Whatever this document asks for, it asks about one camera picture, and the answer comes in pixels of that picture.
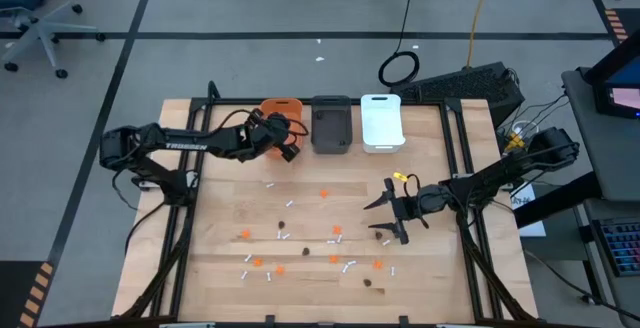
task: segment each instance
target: white object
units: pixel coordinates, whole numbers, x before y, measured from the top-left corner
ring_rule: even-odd
[[[536,199],[535,193],[533,193],[533,187],[531,184],[524,187],[520,192],[511,197],[511,206],[514,210],[520,208],[524,204]],[[546,237],[547,232],[544,230],[544,224],[542,221],[530,224],[526,227],[522,227],[519,230],[520,237]]]
[[[365,152],[395,153],[405,143],[400,102],[395,94],[365,94],[360,98]]]

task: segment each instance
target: table leg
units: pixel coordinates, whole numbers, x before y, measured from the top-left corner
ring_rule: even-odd
[[[522,228],[541,221],[552,214],[575,207],[587,198],[600,197],[602,197],[600,184],[598,183],[596,174],[591,171],[523,205],[516,209],[513,214],[516,217],[518,228]]]

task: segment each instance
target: desk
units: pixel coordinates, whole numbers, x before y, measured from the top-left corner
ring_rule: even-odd
[[[588,198],[640,202],[640,122],[596,111],[593,88],[578,71],[562,73],[562,82],[593,171],[517,210],[519,227],[540,221]]]
[[[486,101],[462,103],[473,163],[480,170],[499,159],[488,106]],[[159,123],[184,128],[188,106],[189,100],[165,101]],[[215,105],[211,126],[238,108],[250,109]],[[388,155],[364,153],[359,108],[352,107],[353,144],[346,155],[315,155],[306,140],[291,163],[262,156],[240,164],[205,156],[180,321],[264,322],[265,315],[275,315],[277,322],[397,323],[398,316],[407,315],[411,323],[473,322],[454,213],[445,209],[427,216],[429,230],[409,222],[409,245],[393,240],[383,246],[381,241],[391,234],[383,232],[378,241],[367,225],[391,221],[391,207],[362,210],[379,197],[383,178],[395,171],[416,173],[423,185],[449,178],[438,108],[403,106],[407,142],[399,153]],[[311,127],[309,106],[302,119]],[[236,115],[229,124],[243,120]],[[177,167],[179,152],[158,151],[153,159]],[[275,185],[267,188],[271,182]],[[395,183],[401,192],[401,184]],[[328,197],[323,199],[321,190]],[[142,193],[137,219],[161,199],[158,190]],[[290,200],[293,205],[285,207]],[[508,195],[497,200],[509,204]],[[537,315],[512,214],[488,207],[484,215],[496,273],[524,309]],[[168,210],[161,210],[134,234],[114,314],[129,308],[155,274],[167,216]],[[279,221],[286,224],[282,231],[291,234],[286,241],[276,239]],[[343,229],[339,245],[326,243],[336,238],[334,225]],[[251,232],[249,240],[241,237],[244,229]],[[304,248],[309,248],[308,256],[301,254]],[[248,254],[264,259],[264,265],[245,263]],[[329,255],[338,255],[340,263],[330,263]],[[349,260],[357,264],[343,274]],[[374,260],[382,261],[383,269],[374,269]],[[276,265],[284,266],[284,275],[274,273]],[[241,280],[245,270],[249,273]],[[266,272],[272,272],[271,282]],[[486,288],[478,275],[481,289]],[[370,287],[364,279],[371,280]],[[170,276],[161,313],[168,311],[173,284]],[[484,311],[489,312],[486,289],[482,292]]]

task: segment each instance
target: wooden table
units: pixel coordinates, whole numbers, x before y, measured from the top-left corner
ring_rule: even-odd
[[[463,112],[473,163],[480,170],[499,159],[486,101],[466,100]],[[160,124],[184,128],[189,100],[167,100]],[[217,126],[239,106],[213,109]],[[303,121],[310,128],[310,107]],[[401,246],[384,231],[376,240],[369,224],[390,222],[391,206],[364,211],[380,196],[383,179],[394,172],[415,173],[423,185],[450,176],[440,114],[437,107],[403,106],[406,144],[395,154],[367,154],[362,148],[360,107],[352,107],[353,144],[346,155],[316,155],[308,139],[291,163],[266,156],[240,164],[206,156],[184,282],[180,321],[393,323],[407,315],[411,323],[472,323],[462,247],[454,213],[426,217],[406,224],[411,242]],[[452,135],[457,137],[455,124]],[[229,124],[245,117],[234,116]],[[456,141],[460,171],[462,158]],[[179,152],[158,151],[153,158],[177,167]],[[268,183],[275,183],[267,188]],[[395,181],[402,192],[402,184]],[[321,190],[328,196],[323,198]],[[162,199],[161,192],[142,193],[139,219]],[[510,204],[508,195],[497,198]],[[293,200],[293,205],[285,205]],[[126,256],[113,313],[130,307],[158,268],[169,209],[144,222],[134,234]],[[536,315],[531,283],[510,212],[497,206],[484,211],[495,271],[513,296]],[[277,240],[278,223],[287,240]],[[343,230],[341,244],[333,226]],[[250,239],[241,232],[249,230]],[[392,239],[386,246],[382,242]],[[308,248],[310,254],[303,256]],[[253,258],[245,263],[248,254]],[[338,256],[331,263],[329,256]],[[255,259],[264,264],[254,266]],[[357,263],[342,273],[345,262]],[[383,264],[374,268],[374,261]],[[282,266],[284,274],[275,273]],[[395,276],[390,267],[395,267]],[[246,279],[241,276],[248,271]],[[266,273],[271,272],[271,282]],[[364,280],[371,282],[366,287]],[[167,280],[162,312],[168,312],[173,277]],[[490,317],[486,284],[478,271],[485,315]]]

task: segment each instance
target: orange bin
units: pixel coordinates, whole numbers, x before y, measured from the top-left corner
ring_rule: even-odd
[[[285,117],[289,119],[295,119],[299,122],[302,122],[302,102],[295,98],[271,98],[266,99],[260,104],[260,110],[264,114],[264,117],[268,117],[271,113],[281,113]],[[302,127],[295,122],[291,122],[291,126],[289,127],[290,131],[304,133]],[[298,136],[296,137],[289,134],[289,137],[285,141],[285,144],[291,144],[294,140],[296,142],[296,146],[302,149],[302,142],[304,137]],[[278,148],[271,148],[267,155],[271,158],[280,157],[281,152]]]

